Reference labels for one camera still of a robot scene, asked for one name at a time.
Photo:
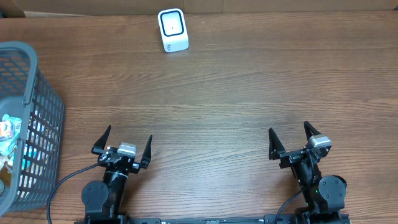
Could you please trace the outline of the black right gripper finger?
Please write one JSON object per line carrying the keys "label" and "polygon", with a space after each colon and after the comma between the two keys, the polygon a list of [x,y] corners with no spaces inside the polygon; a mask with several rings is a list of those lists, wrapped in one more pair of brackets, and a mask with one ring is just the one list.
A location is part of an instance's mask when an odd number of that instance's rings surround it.
{"label": "black right gripper finger", "polygon": [[269,128],[269,159],[280,159],[283,153],[285,153],[285,147],[282,145],[276,132],[272,128]]}
{"label": "black right gripper finger", "polygon": [[320,135],[320,132],[316,130],[308,121],[305,121],[303,126],[307,139],[310,139],[312,136]]}

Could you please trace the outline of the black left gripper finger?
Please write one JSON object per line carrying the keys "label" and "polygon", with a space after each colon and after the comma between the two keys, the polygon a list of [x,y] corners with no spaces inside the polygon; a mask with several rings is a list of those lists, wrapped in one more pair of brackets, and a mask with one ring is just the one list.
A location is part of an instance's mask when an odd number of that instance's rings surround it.
{"label": "black left gripper finger", "polygon": [[109,134],[111,132],[111,125],[109,125],[104,134],[94,143],[93,150],[104,150]]}
{"label": "black left gripper finger", "polygon": [[147,141],[146,147],[144,149],[144,152],[142,154],[142,159],[140,163],[141,169],[146,169],[148,168],[151,158],[152,158],[152,153],[151,153],[151,144],[152,144],[152,135],[149,136],[149,139]]}

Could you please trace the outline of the teal snack packet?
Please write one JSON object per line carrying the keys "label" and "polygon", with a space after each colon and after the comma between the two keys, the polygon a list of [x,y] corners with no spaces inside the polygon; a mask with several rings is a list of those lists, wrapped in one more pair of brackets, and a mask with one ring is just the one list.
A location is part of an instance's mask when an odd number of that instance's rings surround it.
{"label": "teal snack packet", "polygon": [[22,120],[5,114],[1,120],[1,155],[8,156],[14,150],[21,133]]}

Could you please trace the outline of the orange tissue pack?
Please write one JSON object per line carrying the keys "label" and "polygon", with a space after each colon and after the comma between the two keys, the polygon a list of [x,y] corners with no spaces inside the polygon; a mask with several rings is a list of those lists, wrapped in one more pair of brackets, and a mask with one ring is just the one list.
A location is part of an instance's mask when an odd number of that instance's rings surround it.
{"label": "orange tissue pack", "polygon": [[15,127],[10,121],[0,122],[0,141],[5,141],[14,137]]}

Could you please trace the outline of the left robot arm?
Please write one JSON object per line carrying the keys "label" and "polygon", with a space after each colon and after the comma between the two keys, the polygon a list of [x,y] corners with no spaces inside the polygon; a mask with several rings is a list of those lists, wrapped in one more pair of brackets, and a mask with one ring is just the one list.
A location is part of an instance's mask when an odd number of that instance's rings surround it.
{"label": "left robot arm", "polygon": [[105,168],[102,180],[93,180],[85,185],[81,200],[85,205],[84,224],[132,223],[132,218],[121,213],[129,174],[148,168],[151,161],[152,136],[149,137],[140,162],[136,162],[136,146],[126,142],[118,147],[106,147],[111,127],[94,143],[91,153],[98,156],[98,165]]}

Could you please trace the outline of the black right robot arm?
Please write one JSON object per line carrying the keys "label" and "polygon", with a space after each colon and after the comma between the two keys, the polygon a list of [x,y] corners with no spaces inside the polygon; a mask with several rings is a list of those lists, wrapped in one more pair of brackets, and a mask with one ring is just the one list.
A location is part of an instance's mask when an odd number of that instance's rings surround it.
{"label": "black right robot arm", "polygon": [[[318,163],[329,153],[331,139],[305,121],[307,143],[301,149],[287,152],[276,132],[269,129],[269,159],[279,160],[281,169],[291,168],[300,190],[282,204],[276,215],[266,215],[270,223],[347,224],[348,215],[342,214],[345,207],[347,182],[338,175],[322,176]],[[282,216],[286,206],[303,195],[305,207],[293,214]]]}

